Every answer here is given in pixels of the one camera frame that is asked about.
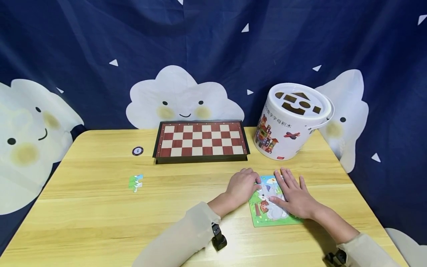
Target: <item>bucket handle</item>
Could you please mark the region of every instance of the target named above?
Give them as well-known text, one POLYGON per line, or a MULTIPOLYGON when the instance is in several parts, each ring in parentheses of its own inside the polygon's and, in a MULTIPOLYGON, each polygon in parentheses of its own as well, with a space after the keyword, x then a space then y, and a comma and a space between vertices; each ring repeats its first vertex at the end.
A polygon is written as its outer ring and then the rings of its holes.
POLYGON ((330 100, 330 98, 329 97, 327 97, 327 96, 325 96, 325 95, 323 95, 324 97, 326 97, 326 99, 329 101, 329 103, 330 103, 330 107, 331 107, 331 111, 330 111, 330 117, 329 117, 329 120, 326 120, 325 122, 323 122, 323 123, 321 123, 321 124, 319 124, 319 125, 316 125, 316 126, 313 126, 313 127, 309 127, 309 128, 307 128, 307 130, 315 130, 315 129, 318 129, 318 128, 320 128, 320 127, 322 127, 322 126, 325 126, 331 119, 332 119, 332 117, 334 116, 334 114, 335 114, 335 106, 333 105, 333 103, 332 103, 332 100, 330 100))

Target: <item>wrist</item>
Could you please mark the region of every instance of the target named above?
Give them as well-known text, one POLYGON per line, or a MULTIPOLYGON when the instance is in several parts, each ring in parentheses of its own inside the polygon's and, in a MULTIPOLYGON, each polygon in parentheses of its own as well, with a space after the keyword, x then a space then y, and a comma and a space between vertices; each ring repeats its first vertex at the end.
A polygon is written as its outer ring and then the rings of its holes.
POLYGON ((208 203, 208 206, 221 218, 236 208, 233 206, 233 201, 228 193, 222 193, 208 203))
POLYGON ((331 211, 333 212, 331 208, 319 203, 319 206, 313 211, 310 219, 321 224, 331 211))

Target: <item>finger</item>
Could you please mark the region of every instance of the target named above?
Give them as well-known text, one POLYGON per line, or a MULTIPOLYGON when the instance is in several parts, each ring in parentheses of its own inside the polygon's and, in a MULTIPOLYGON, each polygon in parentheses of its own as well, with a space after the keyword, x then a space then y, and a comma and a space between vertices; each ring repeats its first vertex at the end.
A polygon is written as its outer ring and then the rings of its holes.
POLYGON ((260 184, 261 183, 261 177, 257 172, 253 172, 252 175, 255 177, 255 183, 260 184))
POLYGON ((280 189, 282 190, 282 192, 285 194, 285 192, 287 192, 289 190, 288 185, 285 183, 285 181, 283 180, 282 177, 280 177, 280 173, 278 170, 274 171, 274 176, 276 177, 276 181, 280 186, 280 189))
POLYGON ((270 201, 273 202, 274 204, 276 204, 277 206, 284 208, 284 209, 288 209, 289 206, 289 202, 286 202, 284 200, 281 200, 278 197, 270 197, 270 201))
POLYGON ((254 193, 255 193, 255 191, 261 190, 261 185, 254 185, 252 190, 254 191, 254 193))
POLYGON ((304 177, 302 177, 302 175, 299 176, 299 186, 302 190, 308 192, 307 186, 305 185, 304 177))
POLYGON ((252 172, 254 172, 254 171, 252 170, 252 168, 247 168, 243 173, 245 173, 245 174, 250 174, 250 173, 252 173, 252 172))
POLYGON ((295 184, 292 182, 292 179, 289 176, 289 174, 286 171, 286 169, 285 168, 280 168, 280 171, 282 172, 283 180, 285 180, 285 183, 289 187, 289 189, 294 189, 295 188, 295 184))
POLYGON ((296 181, 295 177, 293 176, 293 174, 292 174, 291 170, 290 170, 290 169, 286 169, 286 171, 288 172, 289 177, 291 178, 292 183, 294 184, 294 186, 295 186, 296 188, 299 188, 299 184, 298 184, 298 182, 296 181))

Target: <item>bucket lid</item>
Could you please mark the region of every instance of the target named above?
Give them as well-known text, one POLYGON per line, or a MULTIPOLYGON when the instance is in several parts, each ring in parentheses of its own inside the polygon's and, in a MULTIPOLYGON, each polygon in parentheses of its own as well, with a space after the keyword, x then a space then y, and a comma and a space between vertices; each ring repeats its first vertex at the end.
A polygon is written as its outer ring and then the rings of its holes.
POLYGON ((268 98, 276 109, 307 120, 326 118, 332 109, 324 95, 297 83, 280 83, 273 86, 268 98))

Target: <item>round token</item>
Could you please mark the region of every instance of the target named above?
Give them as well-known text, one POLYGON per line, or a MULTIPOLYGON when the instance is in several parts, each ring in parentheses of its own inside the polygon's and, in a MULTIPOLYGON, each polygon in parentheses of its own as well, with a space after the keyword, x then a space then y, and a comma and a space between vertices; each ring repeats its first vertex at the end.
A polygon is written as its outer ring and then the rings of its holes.
POLYGON ((139 156, 142 154, 142 152, 144 152, 144 148, 142 148, 142 147, 136 147, 132 150, 132 154, 134 156, 139 156))

